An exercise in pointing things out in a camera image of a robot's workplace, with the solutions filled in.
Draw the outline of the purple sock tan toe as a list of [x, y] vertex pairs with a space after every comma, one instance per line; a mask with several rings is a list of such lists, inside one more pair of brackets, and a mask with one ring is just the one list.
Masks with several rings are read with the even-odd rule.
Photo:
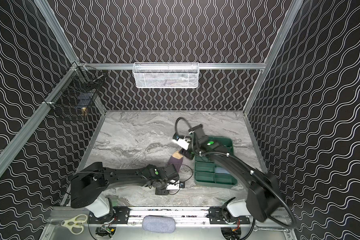
[[183, 158], [184, 156], [179, 151], [176, 151], [171, 155], [168, 165], [174, 165], [176, 171], [179, 172], [183, 164]]

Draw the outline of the green compartment tray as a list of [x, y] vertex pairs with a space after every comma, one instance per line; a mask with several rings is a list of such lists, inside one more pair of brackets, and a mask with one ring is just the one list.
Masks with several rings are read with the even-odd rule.
[[[212, 150], [216, 147], [224, 146], [230, 154], [234, 153], [233, 141], [230, 138], [209, 136], [206, 145], [211, 147]], [[238, 181], [231, 174], [215, 174], [215, 168], [221, 166], [214, 163], [209, 157], [195, 156], [194, 161], [194, 180], [197, 185], [231, 189], [238, 184]]]

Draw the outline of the blue sock orange cuff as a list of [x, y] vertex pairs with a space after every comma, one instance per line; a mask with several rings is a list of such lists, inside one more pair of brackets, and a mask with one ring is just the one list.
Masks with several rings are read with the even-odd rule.
[[230, 174], [226, 169], [224, 169], [222, 167], [216, 167], [214, 172], [215, 172], [215, 174], [226, 174], [226, 175]]

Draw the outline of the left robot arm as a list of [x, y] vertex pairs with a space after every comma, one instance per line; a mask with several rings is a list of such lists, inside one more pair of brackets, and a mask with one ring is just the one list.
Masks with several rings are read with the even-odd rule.
[[95, 162], [69, 177], [71, 208], [86, 208], [100, 219], [114, 214], [112, 202], [103, 195], [104, 191], [128, 186], [153, 187], [161, 191], [166, 190], [170, 182], [179, 179], [173, 164], [166, 167], [149, 164], [139, 169], [112, 169]]

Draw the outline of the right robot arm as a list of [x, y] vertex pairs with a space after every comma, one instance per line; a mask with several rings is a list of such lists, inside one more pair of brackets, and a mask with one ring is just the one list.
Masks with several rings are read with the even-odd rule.
[[[264, 222], [269, 219], [286, 229], [295, 228], [296, 218], [284, 201], [276, 178], [270, 173], [262, 173], [239, 159], [234, 154], [233, 147], [228, 144], [227, 138], [206, 135], [203, 125], [200, 124], [190, 128], [185, 136], [176, 133], [173, 141], [194, 157], [206, 158], [221, 166], [240, 184], [247, 187], [246, 209], [254, 220]], [[284, 207], [287, 211], [291, 219], [290, 224], [272, 216], [279, 207]]]

